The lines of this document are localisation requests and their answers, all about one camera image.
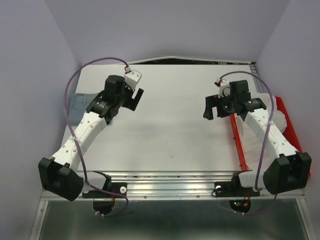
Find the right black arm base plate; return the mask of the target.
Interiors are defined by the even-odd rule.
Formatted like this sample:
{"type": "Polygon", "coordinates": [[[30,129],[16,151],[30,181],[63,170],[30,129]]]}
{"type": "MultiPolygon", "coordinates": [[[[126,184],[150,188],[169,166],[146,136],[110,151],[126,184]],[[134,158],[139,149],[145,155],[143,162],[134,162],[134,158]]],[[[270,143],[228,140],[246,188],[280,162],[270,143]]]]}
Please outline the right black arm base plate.
{"type": "Polygon", "coordinates": [[[216,181],[211,195],[216,198],[231,197],[259,197],[260,193],[253,191],[252,188],[244,188],[241,185],[231,181],[216,181]]]}

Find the light blue denim skirt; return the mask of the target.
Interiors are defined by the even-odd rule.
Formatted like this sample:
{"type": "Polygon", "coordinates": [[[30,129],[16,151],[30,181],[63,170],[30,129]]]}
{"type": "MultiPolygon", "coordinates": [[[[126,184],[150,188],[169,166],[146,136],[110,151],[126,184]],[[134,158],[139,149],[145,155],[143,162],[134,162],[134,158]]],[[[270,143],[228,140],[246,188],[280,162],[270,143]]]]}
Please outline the light blue denim skirt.
{"type": "Polygon", "coordinates": [[[81,123],[87,107],[97,95],[99,93],[75,93],[72,96],[68,113],[68,120],[72,127],[78,126],[81,123]]]}

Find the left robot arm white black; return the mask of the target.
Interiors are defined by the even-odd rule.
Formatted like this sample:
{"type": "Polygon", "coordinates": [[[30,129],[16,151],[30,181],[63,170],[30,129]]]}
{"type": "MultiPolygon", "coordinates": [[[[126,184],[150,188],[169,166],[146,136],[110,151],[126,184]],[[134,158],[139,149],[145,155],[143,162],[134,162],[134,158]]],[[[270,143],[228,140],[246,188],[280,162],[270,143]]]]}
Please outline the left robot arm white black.
{"type": "Polygon", "coordinates": [[[38,164],[42,188],[66,200],[73,201],[90,190],[87,176],[77,174],[84,154],[94,139],[118,114],[120,108],[134,111],[142,97],[143,89],[136,89],[142,74],[136,70],[124,76],[110,75],[104,90],[99,92],[86,108],[80,123],[71,136],[49,159],[38,164]]]}

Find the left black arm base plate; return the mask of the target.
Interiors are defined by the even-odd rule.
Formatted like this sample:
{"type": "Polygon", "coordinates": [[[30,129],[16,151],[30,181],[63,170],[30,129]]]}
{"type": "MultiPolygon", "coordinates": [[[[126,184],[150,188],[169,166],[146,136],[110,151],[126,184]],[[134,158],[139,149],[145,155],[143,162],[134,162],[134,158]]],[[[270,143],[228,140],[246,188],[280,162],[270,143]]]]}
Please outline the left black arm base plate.
{"type": "Polygon", "coordinates": [[[116,194],[116,196],[112,194],[106,194],[104,192],[98,190],[90,190],[88,192],[83,192],[81,197],[83,199],[111,199],[111,198],[119,198],[121,196],[127,195],[128,184],[126,182],[112,182],[110,188],[108,190],[105,187],[102,188],[104,191],[108,191],[110,193],[116,194]]]}

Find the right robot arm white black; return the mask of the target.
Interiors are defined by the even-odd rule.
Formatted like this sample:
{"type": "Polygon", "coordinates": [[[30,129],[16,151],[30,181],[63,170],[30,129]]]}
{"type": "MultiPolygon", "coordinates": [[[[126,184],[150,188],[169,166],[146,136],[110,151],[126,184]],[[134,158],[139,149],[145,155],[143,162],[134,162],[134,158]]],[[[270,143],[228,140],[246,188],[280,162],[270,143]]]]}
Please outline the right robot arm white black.
{"type": "Polygon", "coordinates": [[[218,94],[205,98],[203,117],[213,120],[213,108],[217,117],[236,114],[255,133],[262,143],[262,151],[268,155],[266,163],[238,174],[230,182],[231,192],[242,195],[248,188],[266,189],[270,194],[280,194],[306,187],[312,159],[306,152],[294,147],[271,120],[271,112],[260,98],[253,98],[248,82],[217,80],[218,94]]]}

